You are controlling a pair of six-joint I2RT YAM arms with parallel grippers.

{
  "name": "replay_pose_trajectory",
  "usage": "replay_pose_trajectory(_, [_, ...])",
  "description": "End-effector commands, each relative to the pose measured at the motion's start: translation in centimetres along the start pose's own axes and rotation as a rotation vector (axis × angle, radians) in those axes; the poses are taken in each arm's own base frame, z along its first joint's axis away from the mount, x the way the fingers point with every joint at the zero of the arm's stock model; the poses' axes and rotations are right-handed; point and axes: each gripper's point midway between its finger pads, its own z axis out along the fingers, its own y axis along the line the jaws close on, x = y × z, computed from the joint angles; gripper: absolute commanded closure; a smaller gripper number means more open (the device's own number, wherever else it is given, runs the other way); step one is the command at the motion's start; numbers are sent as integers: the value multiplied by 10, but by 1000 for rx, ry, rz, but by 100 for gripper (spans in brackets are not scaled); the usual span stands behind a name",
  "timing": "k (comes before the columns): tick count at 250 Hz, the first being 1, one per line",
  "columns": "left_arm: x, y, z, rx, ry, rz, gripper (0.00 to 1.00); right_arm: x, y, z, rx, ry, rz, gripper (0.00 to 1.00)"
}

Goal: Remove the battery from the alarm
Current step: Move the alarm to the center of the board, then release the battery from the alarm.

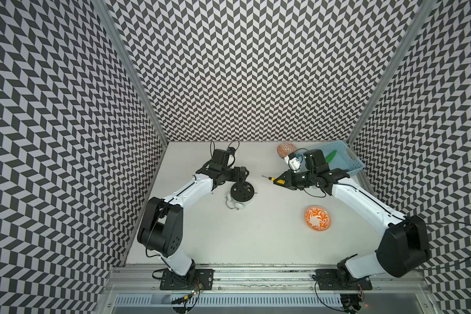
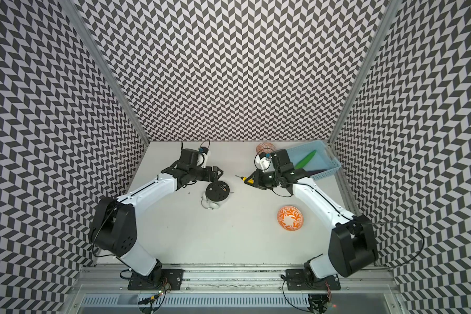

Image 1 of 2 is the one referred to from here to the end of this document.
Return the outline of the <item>white twin bell alarm clock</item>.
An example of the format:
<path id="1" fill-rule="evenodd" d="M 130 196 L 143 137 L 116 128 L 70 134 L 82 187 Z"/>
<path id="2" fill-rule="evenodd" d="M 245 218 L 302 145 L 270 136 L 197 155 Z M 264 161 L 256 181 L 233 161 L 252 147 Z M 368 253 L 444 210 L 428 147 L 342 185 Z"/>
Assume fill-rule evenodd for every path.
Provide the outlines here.
<path id="1" fill-rule="evenodd" d="M 255 188 L 251 183 L 234 183 L 226 195 L 226 207 L 231 210 L 241 210 L 254 198 Z"/>

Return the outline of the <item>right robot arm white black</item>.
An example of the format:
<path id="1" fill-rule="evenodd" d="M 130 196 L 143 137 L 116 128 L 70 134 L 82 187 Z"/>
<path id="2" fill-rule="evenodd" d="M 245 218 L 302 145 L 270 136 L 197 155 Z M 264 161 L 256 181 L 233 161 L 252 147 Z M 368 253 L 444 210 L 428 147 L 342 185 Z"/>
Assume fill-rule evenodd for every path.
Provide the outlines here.
<path id="1" fill-rule="evenodd" d="M 431 258 L 424 220 L 417 215 L 408 217 L 385 205 L 344 170 L 287 170 L 274 179 L 273 184 L 290 190 L 319 188 L 353 209 L 378 233 L 380 242 L 373 253 L 352 256 L 338 263 L 338 269 L 352 279 L 382 273 L 402 277 Z"/>

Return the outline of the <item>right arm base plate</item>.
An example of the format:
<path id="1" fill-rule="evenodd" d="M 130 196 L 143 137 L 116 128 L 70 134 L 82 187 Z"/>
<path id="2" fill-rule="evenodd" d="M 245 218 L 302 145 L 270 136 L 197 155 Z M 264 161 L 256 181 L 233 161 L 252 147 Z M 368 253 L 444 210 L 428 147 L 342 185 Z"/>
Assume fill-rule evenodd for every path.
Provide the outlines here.
<path id="1" fill-rule="evenodd" d="M 372 290 L 369 277 L 353 278 L 347 270 L 316 269 L 313 279 L 318 282 L 320 290 Z"/>

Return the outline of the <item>yellow handled screwdriver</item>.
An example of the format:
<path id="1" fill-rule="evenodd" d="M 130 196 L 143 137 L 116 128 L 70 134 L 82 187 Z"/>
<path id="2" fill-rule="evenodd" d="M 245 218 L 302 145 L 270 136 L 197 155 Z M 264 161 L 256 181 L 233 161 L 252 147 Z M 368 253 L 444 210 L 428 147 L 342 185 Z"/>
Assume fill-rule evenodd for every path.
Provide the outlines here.
<path id="1" fill-rule="evenodd" d="M 286 181 L 285 181 L 284 176 L 280 176 L 278 178 L 275 178 L 275 177 L 268 177 L 268 176 L 263 175 L 262 177 L 264 179 L 267 179 L 267 180 L 271 181 L 273 184 L 278 185 L 280 187 L 285 187 L 286 186 Z"/>

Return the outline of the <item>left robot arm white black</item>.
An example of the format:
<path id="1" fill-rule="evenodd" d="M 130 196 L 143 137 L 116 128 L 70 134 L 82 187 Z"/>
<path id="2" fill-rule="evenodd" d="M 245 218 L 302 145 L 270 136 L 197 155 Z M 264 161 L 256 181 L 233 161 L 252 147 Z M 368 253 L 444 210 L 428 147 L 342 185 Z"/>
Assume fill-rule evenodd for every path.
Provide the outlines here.
<path id="1" fill-rule="evenodd" d="M 191 280 L 195 262 L 180 249 L 186 210 L 215 188 L 226 182 L 243 183 L 248 176 L 246 167 L 206 162 L 179 190 L 164 198 L 149 199 L 138 228 L 138 243 L 145 251 L 157 252 L 171 273 Z"/>

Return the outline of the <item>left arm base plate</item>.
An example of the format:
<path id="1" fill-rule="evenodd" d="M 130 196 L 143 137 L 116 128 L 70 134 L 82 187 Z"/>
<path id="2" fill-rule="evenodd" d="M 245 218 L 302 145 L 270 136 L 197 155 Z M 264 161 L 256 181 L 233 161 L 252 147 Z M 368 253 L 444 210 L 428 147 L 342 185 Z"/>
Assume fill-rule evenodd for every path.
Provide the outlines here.
<path id="1" fill-rule="evenodd" d="M 201 291 L 211 290 L 214 280 L 214 269 L 194 269 L 186 276 L 179 276 L 166 269 L 160 279 L 160 290 L 193 290 L 198 287 Z"/>

